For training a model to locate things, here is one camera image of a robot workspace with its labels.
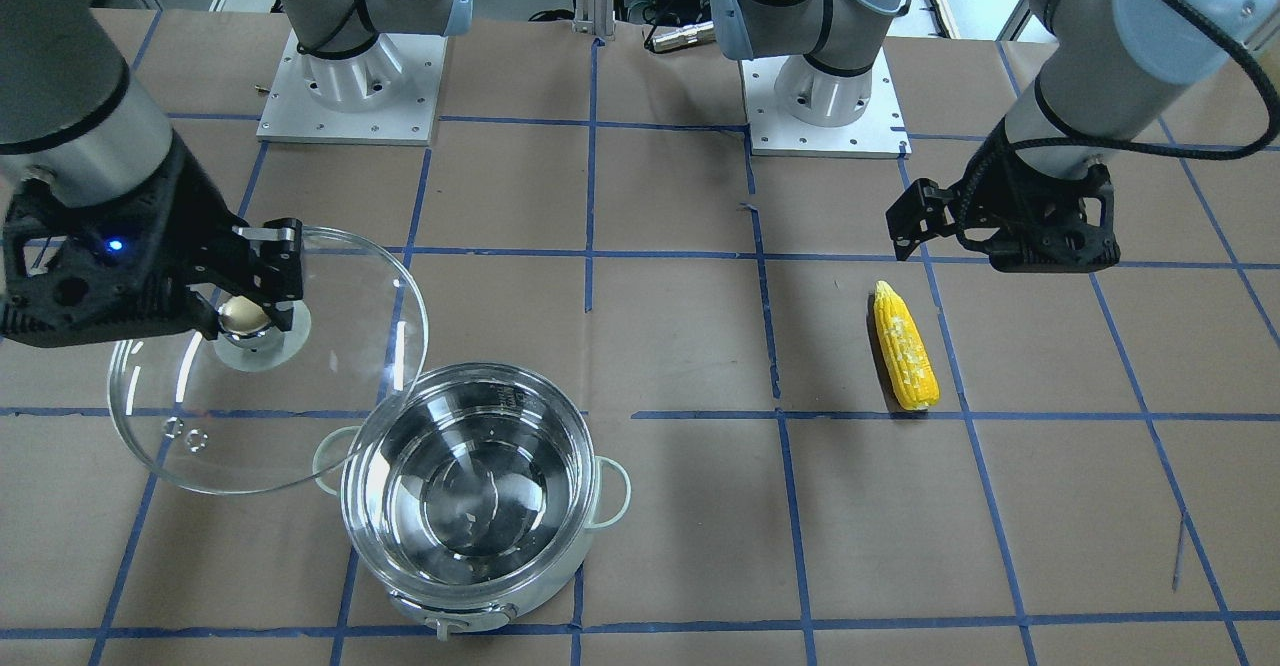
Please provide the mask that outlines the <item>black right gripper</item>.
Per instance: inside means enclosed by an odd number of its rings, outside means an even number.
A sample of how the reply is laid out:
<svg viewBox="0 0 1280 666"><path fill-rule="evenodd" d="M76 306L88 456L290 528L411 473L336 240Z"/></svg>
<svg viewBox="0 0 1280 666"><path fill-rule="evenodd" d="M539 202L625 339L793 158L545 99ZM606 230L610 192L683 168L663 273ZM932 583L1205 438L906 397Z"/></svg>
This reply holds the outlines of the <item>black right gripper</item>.
<svg viewBox="0 0 1280 666"><path fill-rule="evenodd" d="M3 223L3 336L37 348L223 334L210 283L244 296L282 332L305 293L303 223L247 227L183 140L129 193L72 209L27 175Z"/></svg>

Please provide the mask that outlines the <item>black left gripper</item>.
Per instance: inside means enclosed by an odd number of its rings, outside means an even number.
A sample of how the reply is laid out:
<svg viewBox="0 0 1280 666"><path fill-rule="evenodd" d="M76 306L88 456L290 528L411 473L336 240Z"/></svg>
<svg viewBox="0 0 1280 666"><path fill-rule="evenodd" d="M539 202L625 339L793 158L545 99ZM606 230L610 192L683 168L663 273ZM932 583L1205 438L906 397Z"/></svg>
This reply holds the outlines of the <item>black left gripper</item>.
<svg viewBox="0 0 1280 666"><path fill-rule="evenodd" d="M913 181L886 224L897 261L936 238L987 255L1004 273L1092 273L1119 261L1114 192L1106 165L1089 165L1079 179L1047 177L995 131L955 188Z"/></svg>

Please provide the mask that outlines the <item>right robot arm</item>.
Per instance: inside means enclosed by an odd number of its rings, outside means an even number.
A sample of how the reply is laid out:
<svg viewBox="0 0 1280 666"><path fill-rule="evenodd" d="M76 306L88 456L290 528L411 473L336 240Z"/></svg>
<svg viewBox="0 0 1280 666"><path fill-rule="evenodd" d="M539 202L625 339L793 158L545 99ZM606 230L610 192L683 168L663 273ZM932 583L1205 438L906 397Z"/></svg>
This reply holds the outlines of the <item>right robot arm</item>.
<svg viewBox="0 0 1280 666"><path fill-rule="evenodd" d="M3 0L3 336L61 348L195 332L288 355L311 328L311 231L233 213L90 1ZM429 142L442 50L474 0L280 1L293 41L262 138Z"/></svg>

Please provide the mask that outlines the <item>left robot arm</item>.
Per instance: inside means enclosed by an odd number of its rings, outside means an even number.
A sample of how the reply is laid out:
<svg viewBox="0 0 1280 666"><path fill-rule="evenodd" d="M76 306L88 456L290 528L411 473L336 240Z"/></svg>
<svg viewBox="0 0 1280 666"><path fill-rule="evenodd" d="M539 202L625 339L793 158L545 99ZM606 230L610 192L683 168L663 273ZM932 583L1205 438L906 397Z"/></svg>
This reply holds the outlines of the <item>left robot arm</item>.
<svg viewBox="0 0 1280 666"><path fill-rule="evenodd" d="M782 58L785 108L818 127L858 118L890 22L905 0L710 0L722 54ZM897 260L955 238L1006 273L1115 265L1110 158L1234 160L1277 138L1277 91L1245 46L1277 0L1030 0L1057 47L943 188L913 182L887 210ZM1235 63L1263 102L1263 134L1233 150L1139 142L1193 85Z"/></svg>

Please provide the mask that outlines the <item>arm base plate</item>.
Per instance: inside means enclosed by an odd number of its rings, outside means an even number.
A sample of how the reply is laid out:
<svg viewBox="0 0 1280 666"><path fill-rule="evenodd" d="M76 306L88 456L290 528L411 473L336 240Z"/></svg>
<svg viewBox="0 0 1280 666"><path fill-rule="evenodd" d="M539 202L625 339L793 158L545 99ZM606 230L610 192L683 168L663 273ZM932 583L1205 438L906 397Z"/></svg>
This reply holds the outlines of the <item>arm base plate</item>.
<svg viewBox="0 0 1280 666"><path fill-rule="evenodd" d="M449 40L380 35L365 54L325 60L291 35L257 137L274 143L430 146Z"/></svg>
<svg viewBox="0 0 1280 666"><path fill-rule="evenodd" d="M818 72L803 56L739 67L755 155L896 159L913 151L884 51L855 77Z"/></svg>

